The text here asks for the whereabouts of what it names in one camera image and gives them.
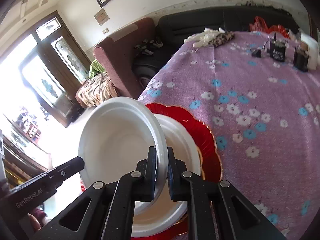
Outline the red scalloped plate gold rim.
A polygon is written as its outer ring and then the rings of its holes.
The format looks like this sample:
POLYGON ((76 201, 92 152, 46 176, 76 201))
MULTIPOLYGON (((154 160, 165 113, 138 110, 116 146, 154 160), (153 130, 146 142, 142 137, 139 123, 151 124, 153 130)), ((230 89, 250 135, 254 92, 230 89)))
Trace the red scalloped plate gold rim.
MULTIPOLYGON (((148 107, 148 109, 154 114, 154 116, 156 114, 168 116, 178 121, 180 124, 182 124, 185 127, 185 129, 189 132, 189 134, 193 138, 196 144, 197 152, 199 154, 200 168, 201 168, 201 174, 199 176, 202 179, 207 181, 211 181, 211 182, 219 181, 222 176, 221 162, 216 152, 214 137, 210 129, 207 127, 207 125, 199 120, 196 120, 188 111, 186 111, 181 107, 164 106, 156 103, 152 103, 145 106, 148 107)), ((168 185, 168 168, 167 168, 165 185, 166 184, 168 185)), ((151 202, 136 202, 133 217, 135 215, 143 213, 148 208, 150 208, 151 205, 154 204, 155 200, 157 200, 158 197, 154 195, 154 199, 151 202)), ((156 235, 149 236, 149 237, 132 237, 132 232, 131 232, 131 238, 172 239, 175 236, 186 232, 187 213, 188 211, 186 212, 185 215, 183 215, 183 217, 178 222, 176 222, 170 228, 168 228, 167 230, 164 230, 161 233, 158 233, 156 235)))

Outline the white foam plate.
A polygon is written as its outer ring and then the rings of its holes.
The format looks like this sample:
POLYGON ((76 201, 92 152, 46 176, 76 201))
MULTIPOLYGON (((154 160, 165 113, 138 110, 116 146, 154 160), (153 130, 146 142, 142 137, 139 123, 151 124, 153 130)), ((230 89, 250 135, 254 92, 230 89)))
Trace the white foam plate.
MULTIPOLYGON (((172 147, 176 159, 185 163, 187 170, 200 175, 200 159, 196 144, 178 121, 156 114, 167 142, 172 147)), ((160 196, 143 213, 133 218, 132 237, 149 237, 167 230, 178 222, 187 212, 187 202, 173 202, 169 195, 169 188, 166 184, 160 196)))

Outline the white foam bowl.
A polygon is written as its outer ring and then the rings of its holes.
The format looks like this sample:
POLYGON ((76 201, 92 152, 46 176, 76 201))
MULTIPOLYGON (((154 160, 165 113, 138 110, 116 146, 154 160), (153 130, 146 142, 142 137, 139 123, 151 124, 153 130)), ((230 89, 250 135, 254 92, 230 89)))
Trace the white foam bowl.
POLYGON ((94 109, 81 133, 78 155, 85 167, 80 172, 85 187, 95 181, 111 183, 133 171, 156 149, 155 196, 165 185, 168 151, 162 128, 143 103, 128 97, 109 99, 94 109))

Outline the purple floral tablecloth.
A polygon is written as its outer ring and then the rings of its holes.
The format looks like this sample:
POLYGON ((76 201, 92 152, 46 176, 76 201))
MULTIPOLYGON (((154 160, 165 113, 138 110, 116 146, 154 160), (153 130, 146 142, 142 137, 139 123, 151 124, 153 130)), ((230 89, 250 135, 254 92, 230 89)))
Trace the purple floral tablecloth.
POLYGON ((230 181, 287 239, 300 239, 319 210, 319 71, 286 58, 253 57, 269 36, 237 32, 219 47, 187 42, 139 96, 180 106, 212 130, 230 181))

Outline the green pillow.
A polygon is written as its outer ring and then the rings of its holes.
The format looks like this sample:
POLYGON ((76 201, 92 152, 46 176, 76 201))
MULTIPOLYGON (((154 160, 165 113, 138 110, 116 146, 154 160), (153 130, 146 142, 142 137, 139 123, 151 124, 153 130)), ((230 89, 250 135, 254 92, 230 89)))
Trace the green pillow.
POLYGON ((90 69, 89 69, 89 76, 88 78, 93 78, 95 77, 97 74, 99 73, 104 73, 105 72, 105 68, 103 67, 102 64, 99 63, 99 61, 97 59, 94 59, 90 65, 90 69))

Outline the dark wooden door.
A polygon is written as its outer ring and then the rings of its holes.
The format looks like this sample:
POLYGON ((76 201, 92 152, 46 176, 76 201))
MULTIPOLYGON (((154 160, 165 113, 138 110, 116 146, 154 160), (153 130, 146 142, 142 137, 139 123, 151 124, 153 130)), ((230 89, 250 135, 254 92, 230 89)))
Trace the dark wooden door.
POLYGON ((75 95, 88 77, 89 59, 57 11, 24 31, 1 55, 1 65, 62 126, 82 113, 75 95))

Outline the white glove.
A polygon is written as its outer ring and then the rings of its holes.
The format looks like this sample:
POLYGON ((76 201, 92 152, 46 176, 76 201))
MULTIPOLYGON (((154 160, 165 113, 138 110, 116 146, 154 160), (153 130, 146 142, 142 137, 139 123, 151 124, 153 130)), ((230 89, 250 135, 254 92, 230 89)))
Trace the white glove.
POLYGON ((208 46, 209 42, 215 39, 220 34, 225 34, 226 32, 219 28, 218 30, 213 30, 210 28, 205 28, 203 32, 194 34, 184 39, 184 43, 192 42, 193 48, 200 48, 208 46))

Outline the leopard print cloth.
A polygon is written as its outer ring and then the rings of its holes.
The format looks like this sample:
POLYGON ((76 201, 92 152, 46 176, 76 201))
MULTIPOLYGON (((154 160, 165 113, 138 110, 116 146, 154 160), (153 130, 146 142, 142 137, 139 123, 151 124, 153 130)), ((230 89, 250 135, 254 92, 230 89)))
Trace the leopard print cloth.
POLYGON ((213 38, 209 43, 209 47, 217 48, 231 41, 235 37, 232 31, 227 31, 225 33, 219 33, 215 38, 213 38))

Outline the black battery charger box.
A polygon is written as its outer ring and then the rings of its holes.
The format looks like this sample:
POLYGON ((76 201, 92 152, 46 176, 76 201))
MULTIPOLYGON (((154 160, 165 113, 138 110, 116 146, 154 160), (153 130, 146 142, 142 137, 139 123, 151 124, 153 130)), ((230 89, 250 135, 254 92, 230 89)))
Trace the black battery charger box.
POLYGON ((272 59, 284 62, 286 56, 286 41, 279 39, 277 33, 274 33, 269 40, 268 53, 272 59))

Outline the black small box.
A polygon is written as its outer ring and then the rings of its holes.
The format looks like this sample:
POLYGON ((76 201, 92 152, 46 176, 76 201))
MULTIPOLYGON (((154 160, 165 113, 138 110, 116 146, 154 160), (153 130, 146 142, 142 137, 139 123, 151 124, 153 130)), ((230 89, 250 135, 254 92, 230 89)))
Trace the black small box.
POLYGON ((307 72, 308 60, 309 60, 309 56, 307 55, 305 50, 301 47, 296 47, 294 58, 293 58, 293 66, 302 72, 307 72))

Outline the black leather sofa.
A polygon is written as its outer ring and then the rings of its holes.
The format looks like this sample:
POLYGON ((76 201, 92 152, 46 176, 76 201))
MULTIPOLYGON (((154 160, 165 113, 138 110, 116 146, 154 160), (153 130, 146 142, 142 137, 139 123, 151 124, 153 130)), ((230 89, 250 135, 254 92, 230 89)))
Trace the black leather sofa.
POLYGON ((166 15, 154 27, 152 36, 135 46, 136 57, 132 71, 145 88, 189 36, 205 28, 226 31, 249 31, 255 18, 263 18, 268 27, 282 25, 286 31, 298 33, 299 26, 293 16, 283 10, 263 6, 212 7, 166 15))

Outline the red plastic bag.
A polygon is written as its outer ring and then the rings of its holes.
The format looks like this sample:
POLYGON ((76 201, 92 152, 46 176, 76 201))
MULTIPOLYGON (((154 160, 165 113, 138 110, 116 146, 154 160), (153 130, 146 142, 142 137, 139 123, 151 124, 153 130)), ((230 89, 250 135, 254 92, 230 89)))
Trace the red plastic bag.
POLYGON ((249 24, 249 30, 250 31, 262 31, 264 33, 270 34, 272 32, 278 32, 285 38, 289 38, 289 31, 282 25, 272 25, 268 26, 265 22, 265 20, 260 17, 256 16, 254 19, 254 23, 249 24))

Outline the white pitcher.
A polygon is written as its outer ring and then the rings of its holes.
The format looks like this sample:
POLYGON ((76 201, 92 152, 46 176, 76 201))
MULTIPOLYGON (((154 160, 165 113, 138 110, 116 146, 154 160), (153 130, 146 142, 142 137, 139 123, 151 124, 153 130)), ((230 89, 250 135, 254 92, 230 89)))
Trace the white pitcher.
POLYGON ((308 45, 308 70, 316 70, 318 64, 319 46, 318 42, 311 36, 301 33, 300 40, 308 45))

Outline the small wall plaque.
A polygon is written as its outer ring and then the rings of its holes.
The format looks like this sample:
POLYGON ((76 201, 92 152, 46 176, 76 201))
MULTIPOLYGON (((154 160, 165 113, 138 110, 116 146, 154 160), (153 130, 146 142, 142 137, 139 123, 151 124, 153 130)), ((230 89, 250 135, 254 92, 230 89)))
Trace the small wall plaque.
POLYGON ((104 25, 110 19, 104 8, 101 8, 94 15, 94 18, 100 26, 104 25))

